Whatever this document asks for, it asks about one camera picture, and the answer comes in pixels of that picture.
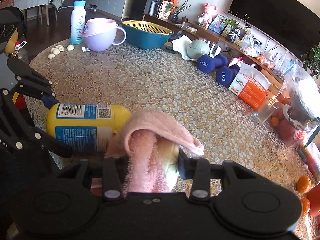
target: black tv screen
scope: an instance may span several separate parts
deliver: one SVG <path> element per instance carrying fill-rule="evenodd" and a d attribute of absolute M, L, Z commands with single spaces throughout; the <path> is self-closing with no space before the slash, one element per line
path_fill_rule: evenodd
<path fill-rule="evenodd" d="M 320 18 L 297 0 L 233 0 L 230 11 L 278 41 L 296 57 L 320 41 Z"/>

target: pink towel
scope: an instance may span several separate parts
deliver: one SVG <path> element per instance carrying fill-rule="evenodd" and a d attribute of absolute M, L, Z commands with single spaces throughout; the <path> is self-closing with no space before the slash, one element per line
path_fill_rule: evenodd
<path fill-rule="evenodd" d="M 130 158 L 123 188 L 125 195 L 127 192 L 171 191 L 167 171 L 163 168 L 165 154 L 158 152 L 161 137 L 204 155 L 204 146 L 170 115 L 153 110 L 137 111 L 109 142 L 105 154 L 105 157 L 128 155 Z"/>

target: gold picture frame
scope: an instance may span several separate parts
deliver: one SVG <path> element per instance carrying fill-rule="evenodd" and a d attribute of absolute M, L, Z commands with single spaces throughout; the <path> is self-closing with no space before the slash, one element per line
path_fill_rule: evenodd
<path fill-rule="evenodd" d="M 226 36 L 228 35 L 230 29 L 231 29 L 231 26 L 230 26 L 230 24 L 228 24 L 227 27 L 224 29 L 224 31 L 221 33 L 221 35 L 226 38 Z M 251 34 L 251 31 L 250 31 L 250 30 L 245 30 L 245 29 L 240 30 L 240 36 L 239 36 L 239 38 L 241 38 L 241 39 L 236 38 L 236 40 L 235 40 L 234 43 L 237 44 L 238 46 L 241 46 L 241 45 L 242 45 L 242 42 L 244 41 L 244 38 L 245 38 L 247 35 L 250 35 L 250 34 Z"/>

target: pink teddy bear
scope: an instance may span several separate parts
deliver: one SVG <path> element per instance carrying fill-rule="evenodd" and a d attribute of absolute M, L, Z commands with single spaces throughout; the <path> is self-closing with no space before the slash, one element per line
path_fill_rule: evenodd
<path fill-rule="evenodd" d="M 204 19 L 203 23 L 205 25 L 209 25 L 209 23 L 212 23 L 212 15 L 215 13 L 217 9 L 218 7 L 215 5 L 210 5 L 208 3 L 204 4 L 204 13 L 202 13 L 200 16 Z"/>

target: white tablecloth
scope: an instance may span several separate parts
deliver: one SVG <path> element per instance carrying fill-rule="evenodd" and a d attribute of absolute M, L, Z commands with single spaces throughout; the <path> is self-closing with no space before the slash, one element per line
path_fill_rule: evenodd
<path fill-rule="evenodd" d="M 20 10 L 25 10 L 39 5 L 49 4 L 51 0 L 15 0 L 14 6 Z"/>

